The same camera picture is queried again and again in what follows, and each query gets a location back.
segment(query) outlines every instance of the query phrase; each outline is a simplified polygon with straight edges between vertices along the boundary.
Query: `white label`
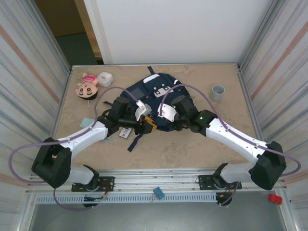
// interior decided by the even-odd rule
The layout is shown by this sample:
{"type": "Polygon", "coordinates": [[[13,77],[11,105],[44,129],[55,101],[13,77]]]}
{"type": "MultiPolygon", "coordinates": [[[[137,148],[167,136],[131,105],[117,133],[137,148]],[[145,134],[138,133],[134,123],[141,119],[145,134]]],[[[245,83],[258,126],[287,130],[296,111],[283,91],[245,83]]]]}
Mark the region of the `white label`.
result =
{"type": "Polygon", "coordinates": [[[120,132],[119,136],[127,139],[130,132],[131,132],[131,128],[122,128],[122,131],[120,132]]]}

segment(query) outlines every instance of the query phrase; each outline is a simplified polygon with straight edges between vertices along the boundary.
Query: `red object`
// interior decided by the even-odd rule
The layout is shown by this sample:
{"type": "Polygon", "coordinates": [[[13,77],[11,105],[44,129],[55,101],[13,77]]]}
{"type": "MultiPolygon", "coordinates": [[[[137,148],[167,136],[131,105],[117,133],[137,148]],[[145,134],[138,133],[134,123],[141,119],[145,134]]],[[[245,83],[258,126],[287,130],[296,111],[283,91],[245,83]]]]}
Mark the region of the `red object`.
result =
{"type": "Polygon", "coordinates": [[[270,194],[269,195],[269,201],[275,203],[275,204],[278,204],[278,205],[281,205],[282,204],[282,198],[275,195],[275,194],[270,194]]]}

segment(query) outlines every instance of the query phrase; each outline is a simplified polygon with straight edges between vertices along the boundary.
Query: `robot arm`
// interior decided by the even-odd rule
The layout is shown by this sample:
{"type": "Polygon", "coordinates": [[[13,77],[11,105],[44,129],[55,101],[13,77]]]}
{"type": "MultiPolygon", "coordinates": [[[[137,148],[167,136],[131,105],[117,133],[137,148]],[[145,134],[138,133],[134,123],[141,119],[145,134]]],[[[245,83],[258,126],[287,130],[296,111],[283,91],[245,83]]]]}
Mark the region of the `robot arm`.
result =
{"type": "Polygon", "coordinates": [[[219,188],[224,188],[235,181],[253,181],[263,189],[272,189],[286,168],[284,157],[257,148],[234,136],[228,130],[231,129],[257,145],[267,146],[270,149],[282,152],[282,148],[278,143],[273,141],[268,144],[264,141],[259,141],[227,123],[225,125],[228,129],[225,129],[216,114],[208,110],[199,112],[185,96],[175,98],[171,104],[172,106],[163,105],[161,117],[170,121],[170,126],[173,129],[180,131],[183,128],[189,128],[192,132],[213,138],[229,146],[249,161],[249,163],[238,165],[222,164],[214,173],[214,181],[219,188]]]}
{"type": "MultiPolygon", "coordinates": [[[[112,108],[97,118],[97,122],[88,127],[61,139],[58,145],[42,146],[32,165],[32,171],[45,180],[53,188],[58,188],[64,183],[81,183],[96,188],[99,174],[89,166],[73,167],[72,159],[82,150],[97,141],[102,141],[119,130],[120,127],[134,128],[135,133],[148,134],[156,129],[156,125],[147,117],[151,108],[147,104],[137,102],[139,107],[135,115],[128,115],[129,100],[117,97],[112,108]],[[84,135],[75,139],[73,137],[90,129],[84,135]]],[[[44,142],[53,142],[47,138],[44,142]]]]}

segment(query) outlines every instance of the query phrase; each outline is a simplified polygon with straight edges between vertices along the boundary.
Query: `corrugated metal wall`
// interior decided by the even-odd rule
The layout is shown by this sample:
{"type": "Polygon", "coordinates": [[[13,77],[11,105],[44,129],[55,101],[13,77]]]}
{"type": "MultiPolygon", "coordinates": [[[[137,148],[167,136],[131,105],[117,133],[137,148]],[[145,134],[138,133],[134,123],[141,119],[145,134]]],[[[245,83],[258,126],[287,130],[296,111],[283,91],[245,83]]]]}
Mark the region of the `corrugated metal wall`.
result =
{"type": "MultiPolygon", "coordinates": [[[[11,230],[25,184],[7,165],[10,152],[50,136],[69,76],[45,22],[30,0],[0,1],[0,230],[11,230]]],[[[37,148],[13,160],[18,174],[29,175],[37,148]]]]}
{"type": "MultiPolygon", "coordinates": [[[[266,141],[302,163],[285,178],[303,230],[308,229],[308,1],[285,0],[265,27],[243,77],[266,141]]],[[[288,169],[294,169],[288,161],[288,169]]]]}

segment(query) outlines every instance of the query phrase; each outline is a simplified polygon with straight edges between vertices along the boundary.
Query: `doll head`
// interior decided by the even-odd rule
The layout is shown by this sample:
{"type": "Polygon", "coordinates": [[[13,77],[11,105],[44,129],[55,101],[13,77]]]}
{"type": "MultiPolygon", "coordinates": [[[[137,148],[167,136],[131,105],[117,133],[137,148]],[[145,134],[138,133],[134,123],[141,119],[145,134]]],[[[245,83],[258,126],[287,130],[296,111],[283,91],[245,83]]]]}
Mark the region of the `doll head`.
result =
{"type": "Polygon", "coordinates": [[[98,79],[95,76],[89,76],[83,73],[81,83],[77,83],[78,89],[75,90],[76,94],[84,100],[94,100],[97,96],[98,79]]]}

